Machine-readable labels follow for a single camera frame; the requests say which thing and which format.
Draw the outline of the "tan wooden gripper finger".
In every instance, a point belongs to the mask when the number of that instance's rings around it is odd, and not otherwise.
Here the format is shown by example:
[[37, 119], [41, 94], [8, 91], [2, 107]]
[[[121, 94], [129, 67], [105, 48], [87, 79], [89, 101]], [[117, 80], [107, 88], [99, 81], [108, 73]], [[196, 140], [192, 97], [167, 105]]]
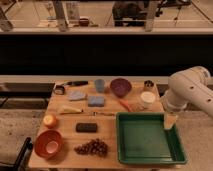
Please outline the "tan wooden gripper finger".
[[166, 113], [164, 115], [164, 129], [170, 130], [176, 123], [178, 116], [176, 114]]

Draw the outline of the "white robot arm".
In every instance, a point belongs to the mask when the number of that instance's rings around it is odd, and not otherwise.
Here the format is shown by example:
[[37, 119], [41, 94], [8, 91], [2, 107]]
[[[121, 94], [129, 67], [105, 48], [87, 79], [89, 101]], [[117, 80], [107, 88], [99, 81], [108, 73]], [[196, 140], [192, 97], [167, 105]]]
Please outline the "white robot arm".
[[164, 129], [169, 130], [177, 121], [177, 112], [192, 103], [213, 119], [213, 90], [207, 87], [210, 72], [202, 66], [195, 66], [176, 72], [168, 78], [169, 89], [161, 97], [165, 110]]

